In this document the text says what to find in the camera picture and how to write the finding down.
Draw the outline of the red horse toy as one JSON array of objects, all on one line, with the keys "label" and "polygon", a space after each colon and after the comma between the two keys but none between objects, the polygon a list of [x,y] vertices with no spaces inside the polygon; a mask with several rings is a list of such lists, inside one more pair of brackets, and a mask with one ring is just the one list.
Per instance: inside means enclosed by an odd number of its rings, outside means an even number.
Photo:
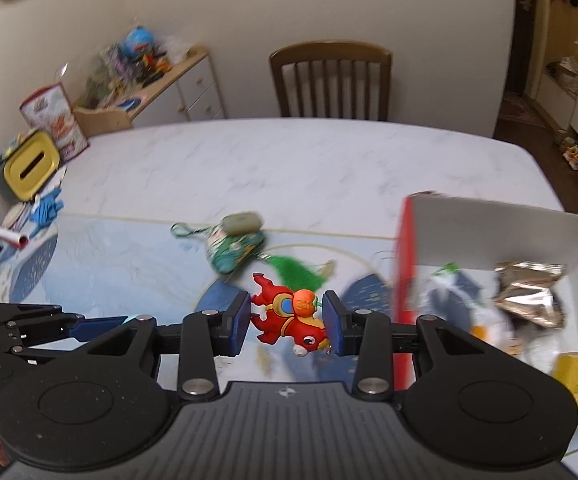
[{"label": "red horse toy", "polygon": [[251,304],[264,312],[252,311],[250,322],[260,332],[257,339],[262,344],[290,338],[293,354],[299,358],[329,347],[324,322],[316,316],[317,298],[311,290],[277,285],[263,273],[254,273],[252,278],[260,291],[251,297]]}]

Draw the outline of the green patterned pouch with tassel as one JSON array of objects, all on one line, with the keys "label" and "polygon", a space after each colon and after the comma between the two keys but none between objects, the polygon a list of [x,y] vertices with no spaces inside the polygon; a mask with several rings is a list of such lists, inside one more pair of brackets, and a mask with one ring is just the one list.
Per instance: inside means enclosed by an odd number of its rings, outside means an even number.
[{"label": "green patterned pouch with tassel", "polygon": [[260,260],[274,270],[280,284],[292,290],[317,292],[336,271],[335,260],[313,266],[295,257],[265,252],[266,233],[261,228],[246,228],[243,232],[229,234],[221,224],[193,229],[186,223],[177,222],[170,232],[175,238],[203,237],[208,262],[220,276],[231,276],[250,261]]}]

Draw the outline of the white plastic snack bag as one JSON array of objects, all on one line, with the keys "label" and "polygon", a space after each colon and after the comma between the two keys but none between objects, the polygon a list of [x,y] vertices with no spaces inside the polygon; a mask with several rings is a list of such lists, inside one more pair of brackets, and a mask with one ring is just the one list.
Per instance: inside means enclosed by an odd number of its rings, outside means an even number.
[{"label": "white plastic snack bag", "polygon": [[423,279],[416,292],[419,315],[438,318],[472,334],[491,346],[513,353],[512,323],[483,288],[455,263],[448,263]]}]

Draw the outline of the silver foil packet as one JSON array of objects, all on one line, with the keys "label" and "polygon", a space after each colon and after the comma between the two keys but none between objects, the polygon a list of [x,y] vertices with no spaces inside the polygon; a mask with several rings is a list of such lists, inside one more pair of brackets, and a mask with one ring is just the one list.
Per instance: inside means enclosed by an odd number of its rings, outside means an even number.
[{"label": "silver foil packet", "polygon": [[498,292],[493,304],[544,330],[561,330],[566,324],[566,314],[554,287],[565,271],[566,266],[560,263],[500,263],[495,268]]}]

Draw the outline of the yellow small box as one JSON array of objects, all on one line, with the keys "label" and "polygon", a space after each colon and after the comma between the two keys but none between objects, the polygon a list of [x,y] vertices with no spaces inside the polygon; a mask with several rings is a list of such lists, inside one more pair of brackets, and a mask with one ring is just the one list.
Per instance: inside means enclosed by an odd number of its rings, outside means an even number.
[{"label": "yellow small box", "polygon": [[552,376],[569,390],[578,404],[578,352],[559,353]]}]

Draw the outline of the blue patterned table mat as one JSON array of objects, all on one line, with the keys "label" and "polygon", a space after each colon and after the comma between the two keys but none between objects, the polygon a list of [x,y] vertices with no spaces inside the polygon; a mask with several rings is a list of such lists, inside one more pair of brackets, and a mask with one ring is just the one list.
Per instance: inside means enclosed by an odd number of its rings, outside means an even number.
[{"label": "blue patterned table mat", "polygon": [[[267,230],[264,251],[313,266],[335,260],[335,274],[318,290],[332,290],[351,310],[377,310],[393,319],[396,233],[389,239]],[[193,311],[223,310],[237,292],[256,294],[254,273],[280,284],[260,260],[220,276],[208,262],[203,237],[175,238],[164,223],[62,214],[23,249],[0,253],[0,302],[57,304],[88,318],[147,314],[169,325]],[[502,312],[513,326],[513,354],[550,372],[565,352],[556,337],[561,330],[514,324]],[[578,429],[567,458],[578,458]]]}]

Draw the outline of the white red tube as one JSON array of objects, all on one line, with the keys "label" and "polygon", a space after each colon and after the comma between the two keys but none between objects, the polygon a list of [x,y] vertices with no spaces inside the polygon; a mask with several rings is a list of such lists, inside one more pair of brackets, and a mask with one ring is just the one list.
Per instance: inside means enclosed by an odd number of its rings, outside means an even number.
[{"label": "white red tube", "polygon": [[28,244],[28,237],[20,232],[0,226],[0,241],[16,249],[23,249]]}]

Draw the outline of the red cardboard box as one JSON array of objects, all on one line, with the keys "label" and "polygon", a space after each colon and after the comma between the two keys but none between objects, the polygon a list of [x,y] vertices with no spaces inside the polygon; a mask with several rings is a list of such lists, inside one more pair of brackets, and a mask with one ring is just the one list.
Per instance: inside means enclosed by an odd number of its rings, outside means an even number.
[{"label": "red cardboard box", "polygon": [[578,214],[431,193],[407,196],[394,251],[393,320],[414,322],[423,282],[454,263],[492,298],[505,262],[560,263],[556,292],[566,312],[562,351],[578,352]]}]

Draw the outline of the yellow tissue box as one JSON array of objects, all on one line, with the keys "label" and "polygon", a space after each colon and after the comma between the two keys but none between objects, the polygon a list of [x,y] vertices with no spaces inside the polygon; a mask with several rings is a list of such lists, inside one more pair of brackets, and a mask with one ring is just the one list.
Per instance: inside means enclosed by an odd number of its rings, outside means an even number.
[{"label": "yellow tissue box", "polygon": [[19,134],[0,154],[0,195],[9,203],[29,202],[60,164],[61,156],[47,131]]}]

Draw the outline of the light wooden chair back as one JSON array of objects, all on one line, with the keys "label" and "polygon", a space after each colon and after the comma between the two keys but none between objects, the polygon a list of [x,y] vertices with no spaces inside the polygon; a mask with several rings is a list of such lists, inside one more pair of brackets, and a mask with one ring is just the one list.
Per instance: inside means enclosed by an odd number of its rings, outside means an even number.
[{"label": "light wooden chair back", "polygon": [[100,108],[100,110],[77,107],[74,108],[73,114],[87,139],[100,136],[100,134],[132,129],[132,122],[126,111],[118,107]]}]

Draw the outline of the red white snack bag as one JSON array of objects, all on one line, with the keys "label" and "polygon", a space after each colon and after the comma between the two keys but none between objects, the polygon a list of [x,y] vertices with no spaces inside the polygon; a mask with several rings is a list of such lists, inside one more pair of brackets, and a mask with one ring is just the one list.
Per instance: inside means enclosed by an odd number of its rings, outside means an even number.
[{"label": "red white snack bag", "polygon": [[21,103],[19,110],[27,125],[51,136],[62,162],[69,162],[88,148],[88,140],[60,82],[37,90]]}]

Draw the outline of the white sideboard cabinet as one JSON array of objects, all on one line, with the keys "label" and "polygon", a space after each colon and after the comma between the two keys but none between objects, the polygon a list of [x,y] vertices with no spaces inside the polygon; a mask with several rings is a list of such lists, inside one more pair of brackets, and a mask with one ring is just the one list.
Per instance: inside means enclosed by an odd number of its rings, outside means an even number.
[{"label": "white sideboard cabinet", "polygon": [[194,46],[183,62],[161,79],[127,96],[115,106],[125,110],[132,128],[178,122],[205,122],[226,117],[209,51]]}]

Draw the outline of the brown wooden chair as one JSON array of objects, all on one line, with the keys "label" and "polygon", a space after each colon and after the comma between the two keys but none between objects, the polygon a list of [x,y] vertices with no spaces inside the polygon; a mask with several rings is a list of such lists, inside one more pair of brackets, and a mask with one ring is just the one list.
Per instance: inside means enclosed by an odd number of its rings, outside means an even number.
[{"label": "brown wooden chair", "polygon": [[389,119],[392,53],[377,44],[317,40],[268,58],[284,118]]}]

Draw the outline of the blue globe toy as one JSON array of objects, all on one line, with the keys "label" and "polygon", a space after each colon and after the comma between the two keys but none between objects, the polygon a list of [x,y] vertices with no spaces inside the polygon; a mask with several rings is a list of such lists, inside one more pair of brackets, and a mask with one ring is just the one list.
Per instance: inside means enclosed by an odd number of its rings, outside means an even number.
[{"label": "blue globe toy", "polygon": [[126,58],[135,60],[135,58],[141,58],[146,52],[153,51],[155,36],[149,29],[136,26],[124,37],[120,46]]}]

